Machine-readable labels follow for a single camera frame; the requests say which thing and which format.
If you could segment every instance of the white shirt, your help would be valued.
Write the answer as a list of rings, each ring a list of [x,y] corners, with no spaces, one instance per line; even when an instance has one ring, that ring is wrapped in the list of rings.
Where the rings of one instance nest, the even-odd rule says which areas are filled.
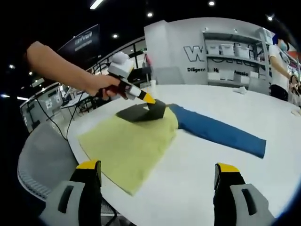
[[[273,56],[276,58],[278,64],[282,66],[284,69],[287,70],[287,66],[289,64],[288,57],[281,52],[280,48],[277,45],[270,45],[269,46],[269,56]],[[272,67],[272,85],[278,85],[288,91],[288,78],[285,77],[283,74],[279,73],[275,68]]]

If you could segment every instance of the yellow towel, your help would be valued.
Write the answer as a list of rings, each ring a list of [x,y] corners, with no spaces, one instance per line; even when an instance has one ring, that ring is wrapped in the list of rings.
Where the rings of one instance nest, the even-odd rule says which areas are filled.
[[[159,120],[130,123],[116,115],[79,136],[90,159],[101,161],[102,172],[133,195],[170,145],[178,121],[166,108]]]

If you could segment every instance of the black ceiling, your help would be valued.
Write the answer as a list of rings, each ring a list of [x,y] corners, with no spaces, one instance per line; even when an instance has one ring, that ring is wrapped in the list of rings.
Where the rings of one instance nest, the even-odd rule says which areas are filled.
[[[105,55],[143,36],[144,26],[160,20],[169,22],[193,17],[225,17],[247,21],[277,32],[279,28],[268,22],[266,17],[273,13],[299,42],[301,40],[298,7],[289,5],[289,2],[216,0],[216,5],[209,7],[208,0],[104,0],[96,10],[89,9],[94,0],[22,2],[26,10],[23,6],[16,10],[38,22],[38,29],[42,31],[40,41],[54,50],[95,24],[100,25],[102,52]],[[152,18],[146,16],[149,11],[154,14]],[[23,16],[18,17],[16,12],[14,16],[15,23],[22,21]],[[118,39],[112,38],[114,33],[119,35]]]

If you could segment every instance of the white round table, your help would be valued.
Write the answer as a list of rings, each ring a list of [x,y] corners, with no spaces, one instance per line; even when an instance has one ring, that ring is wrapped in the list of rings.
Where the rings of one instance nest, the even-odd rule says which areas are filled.
[[[214,225],[214,166],[236,166],[245,182],[253,184],[278,217],[297,191],[301,178],[301,117],[298,107],[273,97],[232,88],[205,85],[157,86],[158,98],[212,117],[267,140],[263,159],[178,130],[170,147],[140,190],[130,196],[102,174],[104,198],[137,226]],[[76,119],[69,142],[79,163],[88,157],[77,135],[101,120],[142,101],[114,100]]]

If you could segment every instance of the face mask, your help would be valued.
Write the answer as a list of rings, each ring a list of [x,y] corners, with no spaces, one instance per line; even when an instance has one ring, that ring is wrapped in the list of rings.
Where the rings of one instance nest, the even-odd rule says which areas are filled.
[[[286,43],[284,42],[284,41],[282,41],[281,40],[281,42],[280,42],[280,49],[282,50],[282,51],[287,51],[287,45],[286,45]]]

